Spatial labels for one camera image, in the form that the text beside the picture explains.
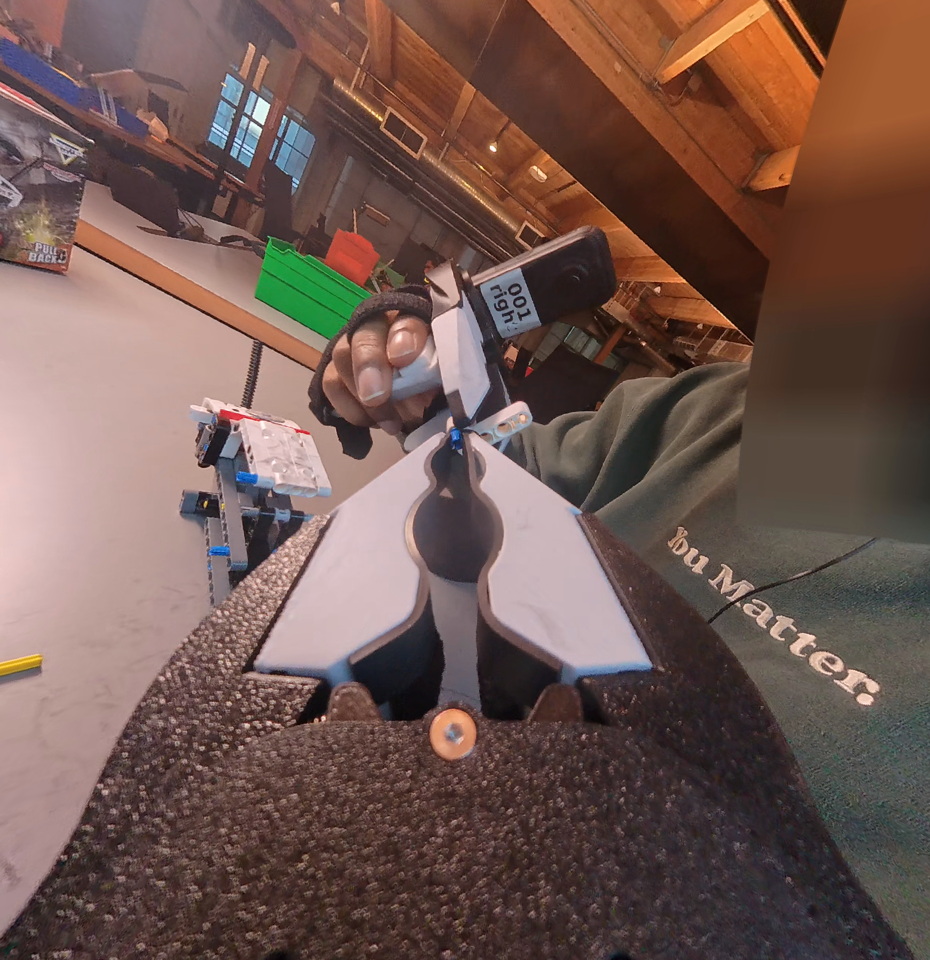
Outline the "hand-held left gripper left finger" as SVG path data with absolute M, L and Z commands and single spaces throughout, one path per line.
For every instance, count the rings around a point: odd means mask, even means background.
M 433 437 L 332 512 L 318 546 L 258 651 L 260 674 L 327 681 L 409 681 L 427 654 L 406 635 L 429 607 L 429 574 L 408 522 L 433 477 Z

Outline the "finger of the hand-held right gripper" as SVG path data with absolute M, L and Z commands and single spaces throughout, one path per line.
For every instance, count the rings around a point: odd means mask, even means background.
M 491 389 L 482 333 L 467 303 L 432 321 L 443 391 L 455 421 L 473 421 Z

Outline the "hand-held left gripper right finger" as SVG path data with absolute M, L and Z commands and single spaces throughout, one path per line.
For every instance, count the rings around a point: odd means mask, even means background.
M 650 670 L 580 511 L 481 438 L 466 441 L 484 465 L 472 490 L 493 513 L 477 592 L 479 678 L 577 681 Z

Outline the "white toy beam piece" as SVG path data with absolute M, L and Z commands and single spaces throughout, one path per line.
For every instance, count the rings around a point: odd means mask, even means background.
M 473 435 L 482 439 L 486 444 L 504 451 L 511 439 L 530 426 L 532 422 L 533 417 L 528 405 L 519 401 L 467 427 L 459 428 L 455 426 L 453 418 L 449 417 L 447 420 L 447 436 L 450 438 L 454 450 L 462 450 L 464 436 Z

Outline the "toy truck chassis model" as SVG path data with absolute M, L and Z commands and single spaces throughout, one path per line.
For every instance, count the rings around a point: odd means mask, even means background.
M 331 486 L 311 435 L 296 423 L 204 398 L 190 408 L 196 460 L 210 490 L 185 490 L 183 516 L 205 524 L 210 602 L 231 590 L 312 516 L 292 498 L 325 498 Z

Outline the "person's right hand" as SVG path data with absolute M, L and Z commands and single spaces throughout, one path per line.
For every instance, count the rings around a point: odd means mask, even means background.
M 394 372 L 411 365 L 425 348 L 428 323 L 397 310 L 377 313 L 333 349 L 322 387 L 333 410 L 331 426 L 380 428 L 391 436 L 421 426 L 436 390 L 392 398 Z

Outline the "orange storage bin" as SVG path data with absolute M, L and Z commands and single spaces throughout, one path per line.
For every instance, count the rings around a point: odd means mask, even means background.
M 326 266 L 350 282 L 365 286 L 379 262 L 372 243 L 355 232 L 338 229 L 324 258 Z

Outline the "green storage bin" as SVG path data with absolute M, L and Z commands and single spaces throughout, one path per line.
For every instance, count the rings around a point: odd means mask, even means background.
M 371 296 L 313 256 L 269 238 L 255 297 L 304 327 L 330 340 Z

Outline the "person's green sweatshirt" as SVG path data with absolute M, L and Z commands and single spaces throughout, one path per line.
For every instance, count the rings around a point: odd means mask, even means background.
M 714 623 L 776 715 L 822 818 L 918 958 L 930 958 L 930 546 L 680 515 L 597 515 Z

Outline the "grey table with wooden edge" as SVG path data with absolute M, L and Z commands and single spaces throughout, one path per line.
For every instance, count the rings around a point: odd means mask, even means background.
M 250 251 L 149 233 L 151 223 L 104 185 L 87 182 L 75 244 L 314 370 L 327 340 L 255 297 L 260 260 Z

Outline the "paned window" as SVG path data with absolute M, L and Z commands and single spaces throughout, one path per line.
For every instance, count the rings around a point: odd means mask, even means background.
M 245 101 L 242 96 L 243 80 L 231 70 L 223 78 L 206 140 L 200 144 L 202 151 L 213 159 L 218 159 L 224 148 L 230 145 L 228 169 L 234 174 L 250 168 L 266 122 L 273 112 L 272 94 L 266 88 L 259 92 L 252 90 Z M 236 120 L 242 102 L 241 116 Z M 303 115 L 287 108 L 271 144 L 269 160 L 291 176 L 293 190 L 300 185 L 315 143 L 315 135 L 306 126 Z

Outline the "cluttered wooden workbench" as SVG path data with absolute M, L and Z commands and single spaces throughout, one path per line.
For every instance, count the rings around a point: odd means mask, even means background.
M 31 70 L 30 74 L 23 75 L 14 67 L 27 66 L 26 60 L 27 56 L 18 52 L 13 54 L 12 64 L 6 64 L 0 53 L 0 81 L 90 138 L 119 141 L 130 151 L 147 155 L 179 171 L 189 171 L 202 181 L 214 184 L 214 174 L 207 164 L 197 161 L 170 140 L 153 136 L 149 125 L 134 112 L 126 110 L 123 103 L 113 99 L 108 91 L 94 86 L 76 86 L 52 68 Z M 51 89 L 35 81 L 35 73 L 39 81 L 48 81 Z

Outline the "toy truck set box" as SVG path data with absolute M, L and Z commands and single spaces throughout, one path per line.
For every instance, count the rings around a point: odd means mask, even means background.
M 94 142 L 0 82 L 0 259 L 67 271 Z

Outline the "metal air duct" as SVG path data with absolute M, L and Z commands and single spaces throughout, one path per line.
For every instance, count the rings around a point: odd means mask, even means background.
M 489 258 L 504 259 L 539 246 L 554 235 L 526 213 L 515 214 L 426 143 L 411 150 L 392 135 L 403 121 L 360 91 L 335 79 L 320 94 L 327 120 L 392 186 L 419 203 Z

